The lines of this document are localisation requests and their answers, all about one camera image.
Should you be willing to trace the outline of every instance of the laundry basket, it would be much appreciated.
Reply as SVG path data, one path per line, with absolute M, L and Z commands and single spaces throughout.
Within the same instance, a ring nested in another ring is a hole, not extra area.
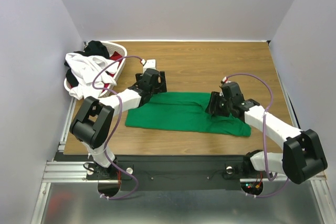
M 126 48 L 124 48 L 122 45 L 118 45 L 116 43 L 112 43 L 112 42 L 109 42 L 109 41 L 101 41 L 101 43 L 106 46 L 109 54 L 110 54 L 110 57 L 113 55 L 114 52 L 117 52 L 119 53 L 121 56 L 127 56 L 127 50 Z M 121 71 L 122 69 L 124 68 L 125 66 L 125 60 L 126 59 L 122 59 L 122 61 L 119 61 L 118 63 L 115 63 L 115 64 L 118 64 L 118 69 L 116 71 L 115 74 L 113 74 L 112 76 L 114 77 L 115 81 L 118 80 L 120 74 L 121 74 Z M 105 84 L 104 86 L 105 88 L 109 88 L 109 89 L 112 89 L 113 88 L 113 85 L 112 84 Z M 64 79 L 64 88 L 69 92 L 70 89 L 71 89 L 71 86 L 70 86 L 70 83 L 67 81 L 67 78 Z M 110 94 L 110 92 L 108 90 L 104 90 L 103 92 L 101 92 L 100 94 L 100 97 L 99 98 L 104 98 L 104 97 L 108 97 Z

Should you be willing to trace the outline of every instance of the white wall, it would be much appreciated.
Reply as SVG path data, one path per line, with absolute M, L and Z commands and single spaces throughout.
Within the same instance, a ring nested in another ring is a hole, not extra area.
M 336 201 L 336 0 L 295 0 L 270 49 L 303 129 L 318 132 Z
M 272 39 L 293 0 L 63 0 L 84 40 Z
M 82 40 L 61 0 L 0 5 L 0 223 L 30 223 L 69 106 L 64 56 Z

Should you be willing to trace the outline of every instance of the wooden table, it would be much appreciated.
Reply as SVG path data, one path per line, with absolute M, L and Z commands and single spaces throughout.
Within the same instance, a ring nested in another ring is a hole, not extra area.
M 166 73 L 168 91 L 219 91 L 222 78 L 238 72 L 256 74 L 264 79 L 274 93 L 270 112 L 290 123 L 288 109 L 266 42 L 121 42 L 128 55 L 156 59 L 157 69 Z M 135 73 L 142 66 L 136 59 L 127 59 L 118 80 L 117 92 L 135 83 Z M 251 77 L 233 77 L 245 99 L 253 98 L 266 107 L 270 96 L 263 84 Z M 82 101 L 77 101 L 74 116 Z M 211 155 L 246 154 L 262 149 L 262 134 L 252 130 L 250 137 L 231 135 L 161 131 L 125 127 L 127 112 L 111 139 L 110 147 L 115 154 L 144 155 Z M 268 151 L 279 152 L 280 148 L 268 140 Z M 69 133 L 64 154 L 87 154 L 86 148 Z

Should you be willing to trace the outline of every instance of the red cloth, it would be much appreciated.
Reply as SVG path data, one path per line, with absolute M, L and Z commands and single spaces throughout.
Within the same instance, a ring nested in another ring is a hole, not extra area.
M 112 54 L 112 56 L 110 57 L 110 60 L 118 60 L 118 59 L 120 59 L 120 58 L 122 58 L 122 56 L 117 52 L 117 51 L 115 51 L 113 54 Z M 108 73 L 110 76 L 112 76 L 112 77 L 114 77 L 114 75 L 115 75 L 115 73 Z M 107 88 L 109 86 L 109 84 L 108 83 L 105 83 L 104 84 L 104 88 Z

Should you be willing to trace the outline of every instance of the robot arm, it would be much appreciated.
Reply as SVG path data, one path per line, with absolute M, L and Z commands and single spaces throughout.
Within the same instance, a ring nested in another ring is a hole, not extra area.
M 236 82 L 222 83 L 221 93 L 212 92 L 206 112 L 233 116 L 260 131 L 263 130 L 265 109 L 253 99 L 245 100 Z M 283 153 L 267 153 L 271 172 L 286 174 L 294 183 L 301 184 L 327 168 L 327 160 L 317 133 L 302 131 L 266 112 L 266 135 L 280 146 Z M 248 154 L 254 170 L 265 171 L 263 151 Z
M 147 61 L 143 70 L 143 74 L 135 75 L 134 85 L 118 94 L 122 101 L 122 111 L 141 107 L 149 102 L 153 94 L 167 91 L 165 73 L 155 69 L 155 60 Z M 100 100 L 87 97 L 70 125 L 70 132 L 87 148 L 94 161 L 104 168 L 111 165 L 104 154 L 105 150 L 112 161 L 115 159 L 105 143 L 112 118 L 120 111 L 118 97 L 112 95 Z M 96 121 L 92 121 L 90 116 L 97 117 Z

